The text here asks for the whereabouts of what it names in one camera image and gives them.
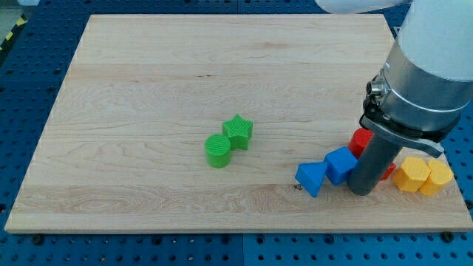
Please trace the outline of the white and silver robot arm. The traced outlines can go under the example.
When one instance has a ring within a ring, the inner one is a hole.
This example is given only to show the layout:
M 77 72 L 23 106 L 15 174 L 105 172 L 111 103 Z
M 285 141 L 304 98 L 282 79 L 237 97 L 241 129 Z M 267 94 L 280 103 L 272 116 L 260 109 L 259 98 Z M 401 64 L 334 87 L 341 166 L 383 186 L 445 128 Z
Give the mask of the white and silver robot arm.
M 379 73 L 367 83 L 360 124 L 366 153 L 403 147 L 439 157 L 442 139 L 472 101 L 472 1 L 413 0 Z

